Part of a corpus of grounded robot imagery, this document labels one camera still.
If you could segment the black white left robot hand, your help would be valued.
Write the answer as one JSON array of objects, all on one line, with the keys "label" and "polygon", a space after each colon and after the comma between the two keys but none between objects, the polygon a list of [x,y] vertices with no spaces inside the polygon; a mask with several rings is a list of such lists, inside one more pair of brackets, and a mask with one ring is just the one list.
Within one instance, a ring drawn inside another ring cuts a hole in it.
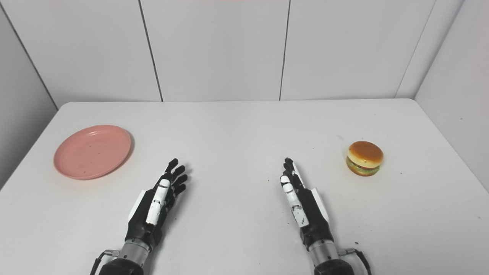
[{"label": "black white left robot hand", "polygon": [[177,158],[171,160],[155,185],[140,193],[130,214],[126,241],[139,239],[151,249],[160,244],[166,217],[186,190],[185,170]]}]

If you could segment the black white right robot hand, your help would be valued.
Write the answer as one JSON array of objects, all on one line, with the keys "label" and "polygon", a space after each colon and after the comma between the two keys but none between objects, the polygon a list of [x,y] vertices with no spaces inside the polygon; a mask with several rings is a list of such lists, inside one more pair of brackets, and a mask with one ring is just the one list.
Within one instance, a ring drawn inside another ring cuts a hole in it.
[{"label": "black white right robot hand", "polygon": [[308,189],[291,158],[285,158],[280,185],[299,226],[303,245],[310,251],[315,243],[333,242],[329,216],[316,188]]}]

